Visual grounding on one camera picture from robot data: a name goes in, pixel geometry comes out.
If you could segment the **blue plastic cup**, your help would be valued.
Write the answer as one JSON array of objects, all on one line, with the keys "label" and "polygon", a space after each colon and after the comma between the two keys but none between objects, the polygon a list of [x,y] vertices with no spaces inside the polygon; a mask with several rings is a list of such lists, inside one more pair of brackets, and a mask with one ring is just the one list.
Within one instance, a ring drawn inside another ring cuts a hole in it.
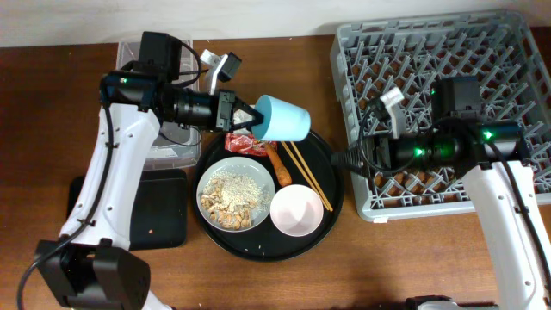
[{"label": "blue plastic cup", "polygon": [[251,128],[256,140],[302,141],[310,132],[311,116],[304,108],[262,95],[255,110],[263,116],[263,122]]}]

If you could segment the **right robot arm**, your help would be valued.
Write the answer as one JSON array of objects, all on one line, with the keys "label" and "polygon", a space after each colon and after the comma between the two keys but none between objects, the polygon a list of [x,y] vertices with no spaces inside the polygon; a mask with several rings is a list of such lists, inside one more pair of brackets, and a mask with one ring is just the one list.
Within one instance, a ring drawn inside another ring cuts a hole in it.
[{"label": "right robot arm", "polygon": [[332,165],[362,177],[376,172],[453,169],[478,215],[498,283],[501,309],[550,307],[550,242],[537,206],[534,172],[522,129],[485,121],[476,77],[448,77],[430,86],[429,128],[407,133],[394,88],[367,103],[390,121],[387,135],[358,135]]}]

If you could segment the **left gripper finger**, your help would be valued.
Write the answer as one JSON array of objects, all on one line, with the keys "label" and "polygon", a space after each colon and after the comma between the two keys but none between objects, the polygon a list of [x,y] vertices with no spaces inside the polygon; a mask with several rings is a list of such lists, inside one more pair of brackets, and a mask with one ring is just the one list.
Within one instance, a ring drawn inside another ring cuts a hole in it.
[{"label": "left gripper finger", "polygon": [[263,115],[253,106],[237,98],[234,105],[234,121],[237,123],[253,122],[262,123]]},{"label": "left gripper finger", "polygon": [[254,126],[261,125],[262,123],[263,123],[263,121],[261,121],[261,120],[252,120],[252,121],[245,121],[245,122],[240,122],[240,123],[233,123],[232,124],[232,131],[236,132],[238,130],[244,129],[246,131],[251,132],[252,128]]}]

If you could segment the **white small bowl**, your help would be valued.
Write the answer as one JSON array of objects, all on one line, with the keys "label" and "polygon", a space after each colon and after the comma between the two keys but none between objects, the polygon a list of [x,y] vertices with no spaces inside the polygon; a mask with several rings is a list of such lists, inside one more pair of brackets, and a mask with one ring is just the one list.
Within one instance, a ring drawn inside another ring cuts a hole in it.
[{"label": "white small bowl", "polygon": [[320,226],[324,210],[323,202],[313,189],[292,184],[275,193],[269,215],[281,233],[304,237]]}]

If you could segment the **red snack wrapper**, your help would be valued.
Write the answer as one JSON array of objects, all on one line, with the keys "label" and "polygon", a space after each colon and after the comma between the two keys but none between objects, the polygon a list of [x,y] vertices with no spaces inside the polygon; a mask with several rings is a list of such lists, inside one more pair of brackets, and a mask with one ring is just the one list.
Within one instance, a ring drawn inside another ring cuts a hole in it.
[{"label": "red snack wrapper", "polygon": [[267,157],[264,143],[255,139],[251,134],[227,133],[225,136],[225,149],[244,155]]}]

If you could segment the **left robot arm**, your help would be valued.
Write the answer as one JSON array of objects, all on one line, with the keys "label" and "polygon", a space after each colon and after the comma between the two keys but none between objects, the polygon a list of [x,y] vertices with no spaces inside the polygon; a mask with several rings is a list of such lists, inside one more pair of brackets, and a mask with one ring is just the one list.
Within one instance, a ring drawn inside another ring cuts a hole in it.
[{"label": "left robot arm", "polygon": [[83,187],[59,238],[42,240],[33,262],[62,307],[162,308],[150,266],[130,251],[134,201],[161,126],[231,133],[240,129],[238,110],[250,115],[245,129],[263,122],[261,113],[216,87],[237,72],[237,55],[196,53],[196,70],[181,72],[187,49],[169,34],[145,32],[138,58],[101,79],[99,129]]}]

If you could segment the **wooden chopstick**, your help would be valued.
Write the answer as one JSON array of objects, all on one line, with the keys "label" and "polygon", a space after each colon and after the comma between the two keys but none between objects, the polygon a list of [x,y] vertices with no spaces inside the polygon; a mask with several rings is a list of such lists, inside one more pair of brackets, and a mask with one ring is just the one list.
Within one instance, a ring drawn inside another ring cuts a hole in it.
[{"label": "wooden chopstick", "polygon": [[322,190],[322,188],[320,187],[317,179],[315,178],[314,174],[311,172],[309,166],[307,165],[306,163],[306,160],[303,158],[302,154],[300,153],[300,150],[298,149],[298,147],[296,146],[296,144],[294,142],[290,142],[291,146],[293,147],[295,153],[297,154],[302,166],[306,169],[306,173],[307,175],[309,176],[309,179],[313,182],[313,185],[314,187],[316,188],[316,190],[318,191],[318,194],[319,196],[321,197],[324,205],[325,205],[325,208],[329,211],[329,212],[332,212],[333,211],[333,208],[332,208],[332,205],[331,203],[329,202],[329,200],[327,199],[326,195],[325,195],[325,192]]},{"label": "wooden chopstick", "polygon": [[293,147],[291,146],[290,142],[283,141],[282,142],[282,147],[287,152],[287,154],[291,158],[291,160],[294,162],[295,166],[299,170],[300,174],[304,177],[304,179],[306,180],[306,182],[310,186],[310,188],[319,196],[318,191],[314,187],[313,182],[309,179],[309,176],[306,173],[306,169],[302,166],[302,164],[301,164],[297,154],[295,153]]}]

